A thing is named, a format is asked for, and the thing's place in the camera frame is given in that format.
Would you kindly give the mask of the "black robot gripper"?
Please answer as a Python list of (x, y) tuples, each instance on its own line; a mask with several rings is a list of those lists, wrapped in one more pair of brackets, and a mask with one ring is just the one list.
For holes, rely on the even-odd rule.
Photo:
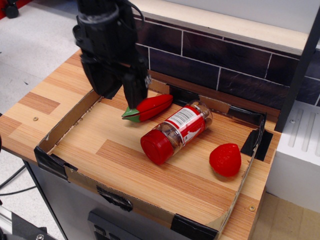
[[(138, 31), (128, 0), (78, 0), (76, 44), (82, 50), (81, 63), (93, 90), (114, 97), (123, 84), (130, 109), (147, 98), (151, 76), (148, 61), (136, 49)], [(122, 83), (108, 70), (124, 73)]]

